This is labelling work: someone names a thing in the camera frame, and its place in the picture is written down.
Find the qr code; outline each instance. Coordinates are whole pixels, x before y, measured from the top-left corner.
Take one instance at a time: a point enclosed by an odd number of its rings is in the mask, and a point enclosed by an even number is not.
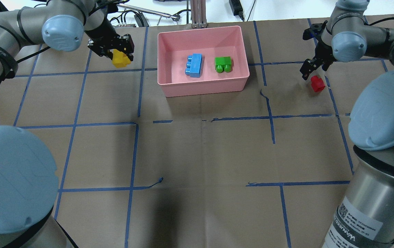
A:
[[[342,204],[339,208],[339,215],[344,219],[345,215],[348,213],[348,209]]]

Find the blue lego brick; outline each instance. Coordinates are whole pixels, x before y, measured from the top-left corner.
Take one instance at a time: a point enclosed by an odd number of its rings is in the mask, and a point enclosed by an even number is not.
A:
[[[188,62],[186,63],[186,70],[184,73],[191,78],[199,78],[201,71],[201,62],[203,55],[201,53],[194,53],[188,56]]]

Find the toy building block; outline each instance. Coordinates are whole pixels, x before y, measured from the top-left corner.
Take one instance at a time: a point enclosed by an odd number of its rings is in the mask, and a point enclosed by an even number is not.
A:
[[[128,56],[126,56],[126,54],[123,52],[119,51],[118,49],[114,49],[112,63],[116,68],[121,68],[131,64],[131,60],[129,60]]]
[[[216,57],[215,58],[215,70],[218,73],[231,72],[232,71],[232,60],[230,57]]]
[[[194,53],[192,55],[189,55],[184,73],[188,76],[191,76],[191,78],[199,78],[202,58],[203,55],[201,53]]]
[[[311,87],[315,92],[321,92],[326,87],[322,78],[318,76],[313,76],[311,77],[310,80],[311,80]]]

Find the red lego brick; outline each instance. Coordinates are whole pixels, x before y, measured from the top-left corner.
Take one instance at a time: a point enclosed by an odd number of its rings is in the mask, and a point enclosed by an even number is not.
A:
[[[321,92],[325,89],[326,85],[324,84],[322,78],[318,76],[313,76],[311,77],[311,87],[313,88],[313,91]]]

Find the power adapter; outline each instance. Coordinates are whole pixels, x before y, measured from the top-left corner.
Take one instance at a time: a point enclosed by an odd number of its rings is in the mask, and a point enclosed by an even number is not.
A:
[[[243,7],[239,0],[229,0],[230,8],[234,16],[239,16],[244,21]]]

